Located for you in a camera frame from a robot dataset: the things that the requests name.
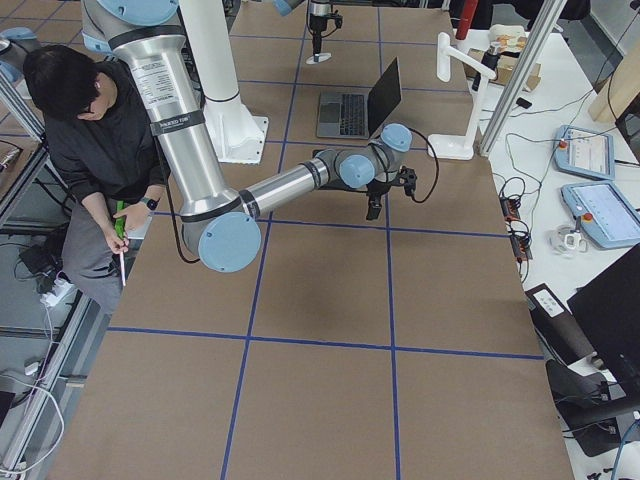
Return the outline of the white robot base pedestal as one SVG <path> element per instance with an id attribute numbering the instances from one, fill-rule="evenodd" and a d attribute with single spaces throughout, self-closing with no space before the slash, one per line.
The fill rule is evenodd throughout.
<path id="1" fill-rule="evenodd" d="M 254 116 L 239 91 L 223 4 L 192 0 L 179 3 L 205 104 L 205 122 L 218 159 L 257 165 L 269 120 Z"/>

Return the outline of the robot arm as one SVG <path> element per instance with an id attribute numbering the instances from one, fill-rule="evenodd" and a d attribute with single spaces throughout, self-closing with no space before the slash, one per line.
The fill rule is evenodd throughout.
<path id="1" fill-rule="evenodd" d="M 82 22 L 87 48 L 128 66 L 182 195 L 184 244 L 215 271 L 254 260 L 261 215 L 333 181 L 363 187 L 397 169 L 411 146 L 409 129 L 392 124 L 363 147 L 324 150 L 236 190 L 223 169 L 260 163 L 269 121 L 241 100 L 222 4 L 86 1 Z"/>
<path id="2" fill-rule="evenodd" d="M 292 13 L 303 3 L 303 0 L 274 0 L 273 5 L 281 16 Z M 342 28 L 343 17 L 334 9 L 329 0 L 310 0 L 306 7 L 306 28 L 312 38 L 312 53 L 314 56 L 322 54 L 322 39 L 326 36 L 329 21 L 334 22 L 331 35 Z"/>

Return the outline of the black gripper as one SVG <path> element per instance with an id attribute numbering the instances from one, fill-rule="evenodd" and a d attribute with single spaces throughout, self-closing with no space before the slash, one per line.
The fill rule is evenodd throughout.
<path id="1" fill-rule="evenodd" d="M 343 17 L 339 13 L 330 13 L 328 16 L 318 16 L 310 14 L 307 21 L 307 29 L 312 36 L 312 46 L 314 50 L 322 49 L 322 39 L 325 37 L 324 32 L 330 20 L 334 21 L 334 29 L 328 33 L 328 36 L 342 27 Z"/>
<path id="2" fill-rule="evenodd" d="M 377 220 L 382 210 L 382 197 L 387 194 L 394 186 L 400 186 L 398 177 L 394 177 L 389 181 L 372 180 L 367 184 L 367 220 Z"/>

